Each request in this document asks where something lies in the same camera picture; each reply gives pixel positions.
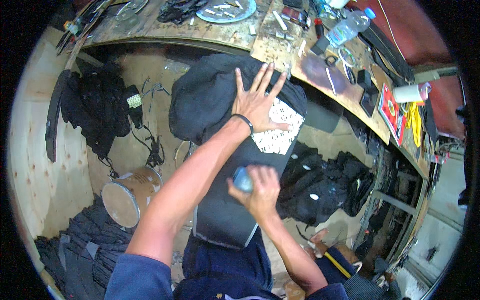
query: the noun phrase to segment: bottle label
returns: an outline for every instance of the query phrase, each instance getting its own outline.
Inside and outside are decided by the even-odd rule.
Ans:
[[[328,37],[330,38],[330,41],[333,42],[334,44],[337,44],[337,46],[340,46],[347,40],[345,38],[345,32],[340,28],[333,28],[328,33]]]

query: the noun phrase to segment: blue plate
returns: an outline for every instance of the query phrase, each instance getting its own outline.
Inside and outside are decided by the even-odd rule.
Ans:
[[[225,0],[212,0],[210,1],[207,6],[202,8],[201,10],[197,11],[197,16],[205,20],[207,22],[212,22],[212,23],[232,23],[236,21],[241,21],[244,20],[248,17],[250,17],[256,10],[257,10],[257,3],[255,0],[238,0],[240,4],[243,7],[243,10],[241,10],[238,7],[229,7],[225,8],[223,10],[220,9],[215,9],[213,8],[216,5],[222,5],[224,4]],[[228,2],[235,3],[235,0],[228,0]],[[205,10],[211,10],[217,13],[221,13],[222,16],[217,16],[216,14],[211,14],[209,12],[206,12]],[[235,18],[229,17],[225,15],[223,12],[228,12],[233,15],[235,15]]]

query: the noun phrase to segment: blue bottle cap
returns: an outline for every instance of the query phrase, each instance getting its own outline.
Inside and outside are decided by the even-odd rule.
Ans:
[[[375,19],[376,15],[370,7],[367,7],[364,11],[365,15],[370,19]]]

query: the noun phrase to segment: yellow stripe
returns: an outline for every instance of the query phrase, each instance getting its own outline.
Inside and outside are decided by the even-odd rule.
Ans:
[[[338,270],[340,270],[340,272],[342,272],[343,275],[345,275],[346,278],[350,279],[350,277],[352,277],[352,276],[350,275],[350,273],[347,272],[347,271],[338,263],[338,261],[336,261],[335,258],[333,258],[333,257],[330,255],[330,253],[325,252],[324,255],[334,264],[334,266],[335,266]]]

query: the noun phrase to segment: black phone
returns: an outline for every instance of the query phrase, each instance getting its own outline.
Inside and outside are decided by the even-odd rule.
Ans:
[[[372,117],[375,107],[378,103],[378,89],[375,85],[363,90],[363,95],[360,100],[360,106],[363,108],[369,118]]]

